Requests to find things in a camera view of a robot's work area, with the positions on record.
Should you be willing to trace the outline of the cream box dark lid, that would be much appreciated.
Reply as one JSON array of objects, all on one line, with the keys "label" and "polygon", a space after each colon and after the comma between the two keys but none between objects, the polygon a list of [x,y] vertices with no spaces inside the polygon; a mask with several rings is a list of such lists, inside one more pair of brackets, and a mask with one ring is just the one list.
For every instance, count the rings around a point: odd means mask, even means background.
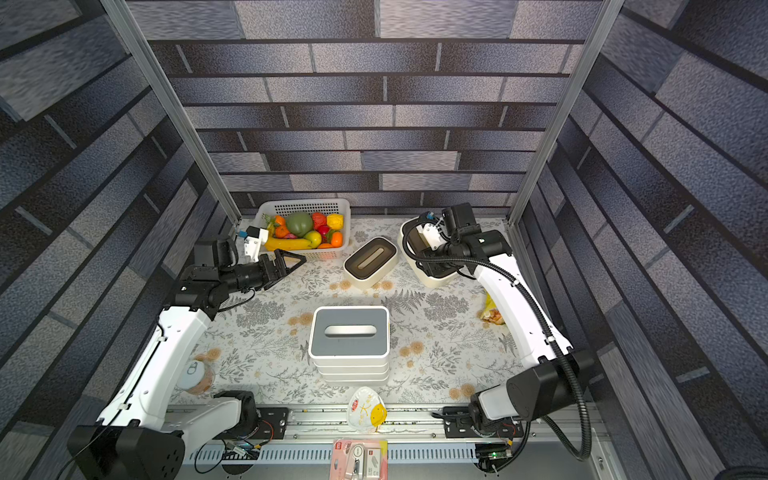
[{"label": "cream box dark lid", "polygon": [[418,220],[417,217],[413,217],[411,219],[406,220],[400,226],[397,246],[399,247],[401,257],[409,265],[413,273],[416,275],[417,279],[425,287],[434,289],[434,288],[440,288],[445,285],[448,285],[453,280],[458,278],[458,274],[455,271],[444,270],[442,273],[438,273],[436,276],[429,275],[428,273],[425,273],[423,270],[421,270],[416,265],[416,262],[405,253],[405,249],[403,248],[405,233],[410,228],[410,226],[417,220]]},{"label": "cream box dark lid", "polygon": [[397,246],[385,237],[375,237],[345,260],[343,270],[353,287],[366,290],[388,275],[398,261]]}]

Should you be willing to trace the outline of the white box grey lid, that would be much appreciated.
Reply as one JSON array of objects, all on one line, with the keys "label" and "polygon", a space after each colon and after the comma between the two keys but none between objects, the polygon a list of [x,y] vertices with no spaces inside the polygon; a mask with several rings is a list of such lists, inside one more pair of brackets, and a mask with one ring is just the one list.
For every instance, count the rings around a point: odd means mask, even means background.
[{"label": "white box grey lid", "polygon": [[384,306],[319,307],[313,314],[309,356],[390,354],[390,313]]},{"label": "white box grey lid", "polygon": [[377,356],[331,356],[312,357],[314,365],[321,369],[363,369],[386,370],[389,368],[387,357]]},{"label": "white box grey lid", "polygon": [[321,369],[317,367],[319,374],[323,375],[376,375],[390,372],[389,368],[386,370],[363,370],[363,369]]}]

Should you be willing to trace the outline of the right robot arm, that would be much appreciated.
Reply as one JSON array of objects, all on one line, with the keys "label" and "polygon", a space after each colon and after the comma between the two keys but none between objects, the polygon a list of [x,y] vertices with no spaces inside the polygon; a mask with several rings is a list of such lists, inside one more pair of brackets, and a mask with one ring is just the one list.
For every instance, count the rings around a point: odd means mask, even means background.
[{"label": "right robot arm", "polygon": [[573,349],[528,288],[513,251],[497,230],[483,231],[472,207],[448,207],[441,215],[421,214],[413,227],[424,247],[404,249],[425,273],[466,268],[496,305],[517,347],[523,370],[500,385],[475,394],[470,412],[477,429],[507,418],[542,420],[568,406],[577,408],[581,427],[591,426],[584,398],[593,360]]}]

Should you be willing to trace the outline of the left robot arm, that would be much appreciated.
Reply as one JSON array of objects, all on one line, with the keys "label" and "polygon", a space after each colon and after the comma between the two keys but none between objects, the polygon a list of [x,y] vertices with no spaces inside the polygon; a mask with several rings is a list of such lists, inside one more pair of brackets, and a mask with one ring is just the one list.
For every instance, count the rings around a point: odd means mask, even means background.
[{"label": "left robot arm", "polygon": [[233,239],[197,242],[194,261],[167,296],[148,344],[93,425],[77,426],[67,442],[71,461],[87,479],[173,479],[186,454],[209,441],[246,441],[268,426],[254,395],[224,391],[175,422],[166,420],[173,390],[192,350],[233,293],[267,291],[306,258],[277,249],[262,252],[266,231],[246,237],[251,260],[242,263]]}]

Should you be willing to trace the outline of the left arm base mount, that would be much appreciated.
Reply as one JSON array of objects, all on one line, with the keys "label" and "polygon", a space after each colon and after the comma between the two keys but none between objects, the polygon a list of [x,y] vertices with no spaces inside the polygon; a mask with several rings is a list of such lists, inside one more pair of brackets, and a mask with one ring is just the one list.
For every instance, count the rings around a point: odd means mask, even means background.
[{"label": "left arm base mount", "polygon": [[259,419],[254,428],[243,437],[256,444],[266,440],[282,440],[288,426],[290,409],[286,407],[258,406]]}]

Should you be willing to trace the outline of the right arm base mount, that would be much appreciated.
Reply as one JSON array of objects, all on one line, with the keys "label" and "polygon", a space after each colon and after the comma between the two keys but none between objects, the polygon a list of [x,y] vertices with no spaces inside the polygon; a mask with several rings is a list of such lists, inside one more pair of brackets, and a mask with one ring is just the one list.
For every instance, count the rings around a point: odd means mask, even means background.
[{"label": "right arm base mount", "polygon": [[444,434],[449,439],[501,438],[522,439],[525,428],[522,422],[512,418],[488,420],[474,404],[444,406],[431,416],[441,421]]}]

